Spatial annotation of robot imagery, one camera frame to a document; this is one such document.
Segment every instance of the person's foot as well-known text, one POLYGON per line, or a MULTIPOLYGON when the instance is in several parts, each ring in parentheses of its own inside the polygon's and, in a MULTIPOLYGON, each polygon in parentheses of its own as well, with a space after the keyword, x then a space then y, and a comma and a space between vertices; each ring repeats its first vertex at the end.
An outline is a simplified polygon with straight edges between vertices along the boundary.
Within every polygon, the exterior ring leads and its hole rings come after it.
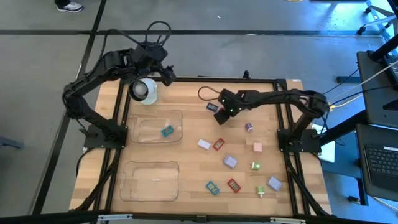
POLYGON ((66 6, 57 7, 60 12, 80 12, 83 10, 83 6, 81 4, 70 2, 66 6))

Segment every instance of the gray floor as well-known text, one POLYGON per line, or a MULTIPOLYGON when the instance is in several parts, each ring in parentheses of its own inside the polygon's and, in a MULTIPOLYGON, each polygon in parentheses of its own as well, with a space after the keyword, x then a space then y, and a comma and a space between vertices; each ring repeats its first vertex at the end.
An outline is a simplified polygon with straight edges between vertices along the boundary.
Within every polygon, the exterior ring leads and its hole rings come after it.
MULTIPOLYGON (((48 1, 4 2, 7 7, 0 9, 0 29, 90 30, 100 1, 82 1, 86 10, 79 14, 59 13, 48 1)), ((363 15, 365 8, 365 3, 282 0, 114 0, 108 1, 99 26, 100 29, 146 29, 150 22, 163 19, 175 30, 356 30, 372 20, 369 15, 363 15)), ((62 88, 76 77, 87 39, 84 35, 0 36, 0 136, 26 145, 20 151, 0 149, 0 217, 29 212, 63 113, 62 88)), ((88 69, 98 58, 102 39, 95 40, 88 69)), ((180 76, 241 77, 248 69, 256 78, 299 78, 306 89, 322 92, 336 84, 336 76, 349 75, 356 69, 357 51, 376 49, 383 43, 382 38, 370 36, 175 35, 165 45, 169 56, 164 63, 174 64, 180 76)), ((122 37, 111 36, 107 50, 132 46, 134 44, 122 37)), ((343 85, 329 97, 351 87, 343 85)), ((97 93, 86 96, 91 106, 97 93)), ((329 125, 338 124, 363 107, 362 99, 358 99, 335 110, 329 125)), ((83 143, 77 129, 76 122, 71 122, 44 206, 45 213, 68 209, 75 183, 75 165, 83 143)), ((338 217, 398 223, 394 212, 371 198, 368 207, 349 203, 347 196, 357 196, 354 179, 325 174, 325 182, 333 213, 338 217)))

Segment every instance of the transparent plastic container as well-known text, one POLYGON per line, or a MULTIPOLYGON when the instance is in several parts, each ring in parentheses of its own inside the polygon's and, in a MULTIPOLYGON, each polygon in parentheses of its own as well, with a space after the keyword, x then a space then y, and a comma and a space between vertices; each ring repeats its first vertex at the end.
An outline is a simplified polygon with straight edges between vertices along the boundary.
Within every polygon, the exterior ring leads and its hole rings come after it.
POLYGON ((182 139, 182 112, 180 110, 139 110, 132 114, 130 138, 136 143, 173 143, 182 139), (168 136, 162 130, 168 126, 174 132, 168 136))
POLYGON ((124 166, 120 198, 125 202, 174 201, 180 169, 176 162, 128 162, 124 166))

